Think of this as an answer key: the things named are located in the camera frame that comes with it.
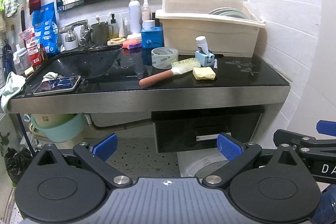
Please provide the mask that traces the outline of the blue toothpaste squeezer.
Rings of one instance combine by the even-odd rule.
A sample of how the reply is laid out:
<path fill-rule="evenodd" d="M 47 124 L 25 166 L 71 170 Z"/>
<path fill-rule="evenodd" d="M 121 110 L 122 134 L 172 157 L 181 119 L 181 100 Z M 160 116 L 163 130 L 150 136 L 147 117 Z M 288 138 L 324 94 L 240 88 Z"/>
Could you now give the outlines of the blue toothpaste squeezer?
<path fill-rule="evenodd" d="M 198 50 L 195 52 L 195 58 L 200 62 L 202 67 L 213 66 L 215 62 L 215 55 L 211 52 L 207 55 L 201 50 Z"/>

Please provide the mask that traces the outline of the white cup by faucet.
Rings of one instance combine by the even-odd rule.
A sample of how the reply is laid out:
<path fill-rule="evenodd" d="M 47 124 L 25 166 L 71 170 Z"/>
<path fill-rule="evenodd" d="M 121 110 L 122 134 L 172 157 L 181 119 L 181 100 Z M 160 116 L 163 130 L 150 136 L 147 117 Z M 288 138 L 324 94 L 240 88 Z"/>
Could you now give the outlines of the white cup by faucet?
<path fill-rule="evenodd" d="M 64 38 L 63 43 L 64 49 L 66 51 L 74 50 L 78 47 L 77 36 L 73 31 L 68 31 Z"/>

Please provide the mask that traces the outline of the clear tape roll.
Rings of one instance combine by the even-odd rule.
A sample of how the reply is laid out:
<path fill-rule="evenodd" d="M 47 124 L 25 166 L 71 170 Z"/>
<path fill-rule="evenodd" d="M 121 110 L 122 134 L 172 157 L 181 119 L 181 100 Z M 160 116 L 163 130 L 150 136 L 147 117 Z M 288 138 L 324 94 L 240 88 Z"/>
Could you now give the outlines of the clear tape roll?
<path fill-rule="evenodd" d="M 171 64 L 178 61 L 179 51 L 175 48 L 159 47 L 151 50 L 151 63 L 156 69 L 171 69 Z"/>

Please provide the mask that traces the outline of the black garbage bag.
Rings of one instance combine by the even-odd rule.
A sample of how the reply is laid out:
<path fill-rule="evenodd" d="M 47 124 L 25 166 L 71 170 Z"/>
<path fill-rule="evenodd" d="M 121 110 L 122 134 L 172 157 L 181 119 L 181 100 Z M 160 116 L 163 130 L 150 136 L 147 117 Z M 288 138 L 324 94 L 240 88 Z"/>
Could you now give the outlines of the black garbage bag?
<path fill-rule="evenodd" d="M 19 180 L 33 161 L 33 157 L 27 148 L 22 148 L 19 152 L 14 148 L 8 148 L 4 159 L 7 174 L 13 185 L 17 186 Z"/>

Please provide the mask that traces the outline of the beige plastic basin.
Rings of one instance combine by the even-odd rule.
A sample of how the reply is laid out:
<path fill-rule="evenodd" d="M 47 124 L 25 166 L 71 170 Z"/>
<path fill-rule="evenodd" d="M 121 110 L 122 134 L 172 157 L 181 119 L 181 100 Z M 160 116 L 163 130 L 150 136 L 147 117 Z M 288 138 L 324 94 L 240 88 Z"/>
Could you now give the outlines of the beige plastic basin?
<path fill-rule="evenodd" d="M 59 126 L 71 120 L 75 114 L 33 114 L 35 123 L 43 128 Z"/>

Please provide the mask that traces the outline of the chrome faucet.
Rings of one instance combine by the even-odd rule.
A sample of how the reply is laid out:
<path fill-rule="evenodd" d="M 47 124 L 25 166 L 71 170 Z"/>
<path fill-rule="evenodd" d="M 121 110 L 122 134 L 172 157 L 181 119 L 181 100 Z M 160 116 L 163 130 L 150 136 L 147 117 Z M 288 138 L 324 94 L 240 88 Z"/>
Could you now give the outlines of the chrome faucet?
<path fill-rule="evenodd" d="M 68 24 L 60 28 L 59 33 L 67 34 L 70 30 L 76 34 L 80 46 L 91 47 L 94 45 L 92 40 L 92 27 L 89 26 L 87 19 Z"/>

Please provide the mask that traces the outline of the tall white bottle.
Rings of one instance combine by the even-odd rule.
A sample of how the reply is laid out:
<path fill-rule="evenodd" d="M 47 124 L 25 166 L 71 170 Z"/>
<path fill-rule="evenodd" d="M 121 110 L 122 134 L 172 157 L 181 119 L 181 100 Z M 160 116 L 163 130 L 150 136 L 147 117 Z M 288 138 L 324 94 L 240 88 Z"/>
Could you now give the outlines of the tall white bottle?
<path fill-rule="evenodd" d="M 139 34 L 141 32 L 141 6 L 138 0 L 130 0 L 129 2 L 129 24 L 132 34 Z"/>

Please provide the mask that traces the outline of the green mug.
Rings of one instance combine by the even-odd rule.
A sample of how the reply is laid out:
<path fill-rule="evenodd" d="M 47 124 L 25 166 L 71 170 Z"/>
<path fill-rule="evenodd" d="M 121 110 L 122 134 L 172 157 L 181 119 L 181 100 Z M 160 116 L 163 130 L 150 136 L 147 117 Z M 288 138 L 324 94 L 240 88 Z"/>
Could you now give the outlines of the green mug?
<path fill-rule="evenodd" d="M 108 23 L 92 24 L 92 38 L 97 46 L 106 46 L 107 41 L 113 36 L 114 26 Z"/>

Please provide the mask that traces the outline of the beige dish rack box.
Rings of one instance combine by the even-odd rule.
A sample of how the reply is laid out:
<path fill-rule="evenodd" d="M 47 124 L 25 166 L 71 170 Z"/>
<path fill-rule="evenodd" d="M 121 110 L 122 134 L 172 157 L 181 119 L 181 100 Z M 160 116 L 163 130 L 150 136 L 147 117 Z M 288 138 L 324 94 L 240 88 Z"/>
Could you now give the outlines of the beige dish rack box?
<path fill-rule="evenodd" d="M 210 51 L 229 57 L 252 57 L 265 20 L 251 0 L 162 0 L 155 12 L 166 47 L 192 55 L 204 36 Z"/>

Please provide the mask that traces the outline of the white rag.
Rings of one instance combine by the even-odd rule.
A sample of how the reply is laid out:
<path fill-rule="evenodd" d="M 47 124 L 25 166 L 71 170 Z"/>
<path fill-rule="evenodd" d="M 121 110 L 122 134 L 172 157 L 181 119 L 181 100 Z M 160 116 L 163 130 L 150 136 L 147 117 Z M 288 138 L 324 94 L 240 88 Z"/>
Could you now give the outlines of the white rag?
<path fill-rule="evenodd" d="M 1 109 L 8 114 L 8 103 L 17 94 L 19 94 L 26 83 L 26 78 L 10 72 L 7 76 L 5 86 L 1 88 Z"/>

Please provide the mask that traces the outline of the black drawer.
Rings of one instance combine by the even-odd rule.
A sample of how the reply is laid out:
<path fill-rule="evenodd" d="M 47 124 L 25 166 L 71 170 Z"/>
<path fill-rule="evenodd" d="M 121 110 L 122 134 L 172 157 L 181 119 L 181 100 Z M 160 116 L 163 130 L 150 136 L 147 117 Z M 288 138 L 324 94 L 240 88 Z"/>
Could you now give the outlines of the black drawer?
<path fill-rule="evenodd" d="M 259 106 L 152 112 L 157 152 L 215 148 L 220 133 L 226 133 L 242 143 L 248 142 L 263 112 L 264 109 Z"/>

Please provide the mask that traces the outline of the white toilet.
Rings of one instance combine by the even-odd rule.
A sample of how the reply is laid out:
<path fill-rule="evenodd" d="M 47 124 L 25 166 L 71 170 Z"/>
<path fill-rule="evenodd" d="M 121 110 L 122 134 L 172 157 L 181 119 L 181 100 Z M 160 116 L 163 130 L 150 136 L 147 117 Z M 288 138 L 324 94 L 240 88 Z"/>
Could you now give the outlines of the white toilet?
<path fill-rule="evenodd" d="M 177 152 L 177 158 L 181 177 L 204 178 L 228 163 L 216 148 Z"/>

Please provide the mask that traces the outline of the blue detergent bag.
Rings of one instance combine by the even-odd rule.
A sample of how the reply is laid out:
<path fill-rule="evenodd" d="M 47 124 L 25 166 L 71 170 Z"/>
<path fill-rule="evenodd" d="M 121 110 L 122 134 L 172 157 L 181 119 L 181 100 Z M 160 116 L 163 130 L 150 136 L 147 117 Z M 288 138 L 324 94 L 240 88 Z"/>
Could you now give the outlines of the blue detergent bag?
<path fill-rule="evenodd" d="M 48 3 L 33 11 L 33 28 L 37 44 L 42 44 L 48 56 L 59 54 L 58 25 L 54 3 Z"/>

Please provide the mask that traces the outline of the pink soap package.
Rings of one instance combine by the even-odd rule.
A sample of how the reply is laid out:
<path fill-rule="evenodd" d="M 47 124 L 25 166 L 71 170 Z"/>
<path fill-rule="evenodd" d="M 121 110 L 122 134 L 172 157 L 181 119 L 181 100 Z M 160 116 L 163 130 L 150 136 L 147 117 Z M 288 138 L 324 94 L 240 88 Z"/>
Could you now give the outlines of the pink soap package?
<path fill-rule="evenodd" d="M 134 50 L 134 49 L 137 49 L 137 48 L 141 48 L 142 47 L 142 41 L 137 40 L 137 39 L 126 39 L 123 42 L 122 47 L 131 51 L 131 50 Z"/>

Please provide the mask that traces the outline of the blue cardboard box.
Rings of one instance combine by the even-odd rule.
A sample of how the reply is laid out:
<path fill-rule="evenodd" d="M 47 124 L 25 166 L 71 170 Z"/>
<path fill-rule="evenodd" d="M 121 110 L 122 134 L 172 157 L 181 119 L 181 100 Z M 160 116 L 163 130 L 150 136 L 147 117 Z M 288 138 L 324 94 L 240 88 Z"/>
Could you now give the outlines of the blue cardboard box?
<path fill-rule="evenodd" d="M 152 30 L 145 30 L 143 28 L 141 38 L 143 49 L 153 49 L 164 46 L 162 27 L 155 27 Z"/>

